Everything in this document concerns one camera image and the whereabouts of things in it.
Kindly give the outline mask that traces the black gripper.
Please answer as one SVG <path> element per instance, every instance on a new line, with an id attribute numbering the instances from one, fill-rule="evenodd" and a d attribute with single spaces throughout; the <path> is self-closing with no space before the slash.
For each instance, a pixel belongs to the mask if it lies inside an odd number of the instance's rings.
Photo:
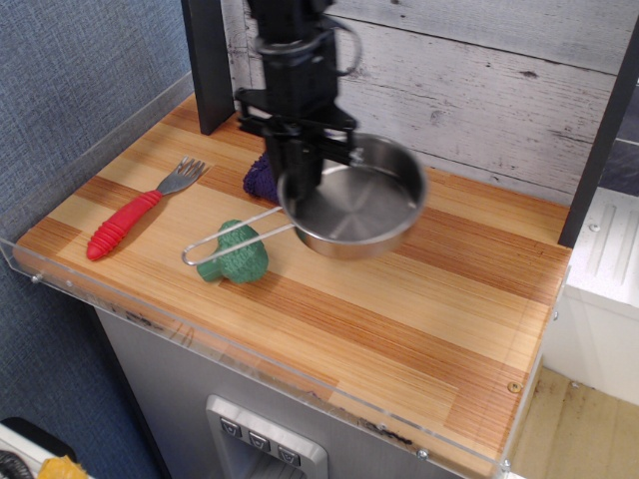
<path id="1" fill-rule="evenodd" d="M 300 200 L 320 184 L 323 158 L 351 162 L 356 120 L 335 104 L 335 49 L 261 52 L 266 86 L 240 88 L 242 128 L 266 138 L 281 200 Z"/>

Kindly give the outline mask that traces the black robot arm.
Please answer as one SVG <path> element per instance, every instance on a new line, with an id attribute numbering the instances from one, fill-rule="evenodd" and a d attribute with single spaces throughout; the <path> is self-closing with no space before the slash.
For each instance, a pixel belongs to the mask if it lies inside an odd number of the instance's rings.
<path id="1" fill-rule="evenodd" d="M 257 23 L 255 50 L 266 86 L 240 88 L 242 130 L 266 142 L 276 181 L 291 200 L 309 196 L 320 184 L 323 162 L 344 165 L 354 149 L 357 121 L 336 104 L 338 80 L 349 70 L 337 66 L 339 22 L 327 1 L 252 1 Z"/>

